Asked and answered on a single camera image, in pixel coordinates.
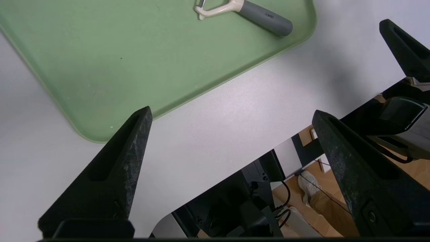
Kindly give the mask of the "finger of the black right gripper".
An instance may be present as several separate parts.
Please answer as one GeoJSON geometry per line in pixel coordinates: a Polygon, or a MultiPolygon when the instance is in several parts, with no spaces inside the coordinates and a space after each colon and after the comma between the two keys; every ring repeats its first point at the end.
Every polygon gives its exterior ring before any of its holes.
{"type": "Polygon", "coordinates": [[[379,32],[405,76],[429,83],[429,49],[389,19],[380,21],[379,32]]]}

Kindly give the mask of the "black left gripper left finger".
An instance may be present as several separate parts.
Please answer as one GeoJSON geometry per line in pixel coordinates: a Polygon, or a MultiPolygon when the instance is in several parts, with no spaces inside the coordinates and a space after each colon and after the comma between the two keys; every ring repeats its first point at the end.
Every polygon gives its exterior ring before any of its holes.
{"type": "Polygon", "coordinates": [[[129,221],[152,127],[134,112],[38,221],[43,239],[133,239],[129,221]]]}

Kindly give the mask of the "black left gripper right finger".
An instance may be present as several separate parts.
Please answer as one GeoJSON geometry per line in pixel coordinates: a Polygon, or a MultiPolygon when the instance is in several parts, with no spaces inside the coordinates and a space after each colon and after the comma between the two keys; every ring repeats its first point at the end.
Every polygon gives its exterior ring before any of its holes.
{"type": "Polygon", "coordinates": [[[312,124],[361,236],[429,237],[429,190],[333,115],[312,124]]]}

